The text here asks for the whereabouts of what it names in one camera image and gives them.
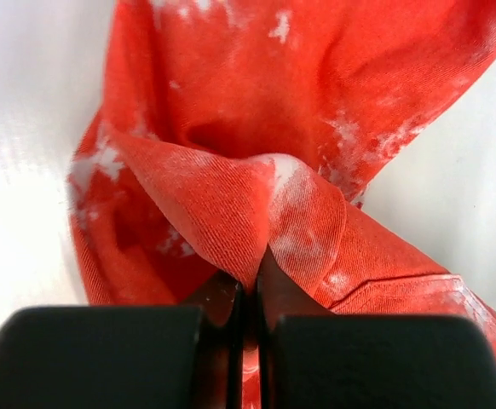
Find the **red fabric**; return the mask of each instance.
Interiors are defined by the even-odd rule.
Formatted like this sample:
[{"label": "red fabric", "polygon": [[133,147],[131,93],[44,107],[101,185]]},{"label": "red fabric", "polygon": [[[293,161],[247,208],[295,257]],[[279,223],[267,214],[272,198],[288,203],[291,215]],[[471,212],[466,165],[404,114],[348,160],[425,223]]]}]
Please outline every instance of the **red fabric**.
[{"label": "red fabric", "polygon": [[250,288],[269,243],[336,313],[462,314],[496,354],[496,313],[350,203],[495,57],[496,0],[120,1],[69,176],[89,300]]}]

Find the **white surface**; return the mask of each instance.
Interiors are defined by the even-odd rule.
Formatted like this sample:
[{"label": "white surface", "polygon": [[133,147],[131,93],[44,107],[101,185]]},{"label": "white surface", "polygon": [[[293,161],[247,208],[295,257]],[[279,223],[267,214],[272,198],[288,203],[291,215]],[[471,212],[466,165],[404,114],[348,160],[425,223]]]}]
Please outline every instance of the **white surface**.
[{"label": "white surface", "polygon": [[[112,3],[0,2],[0,324],[84,302],[64,180],[99,105]],[[384,169],[366,211],[496,308],[496,63]]]}]

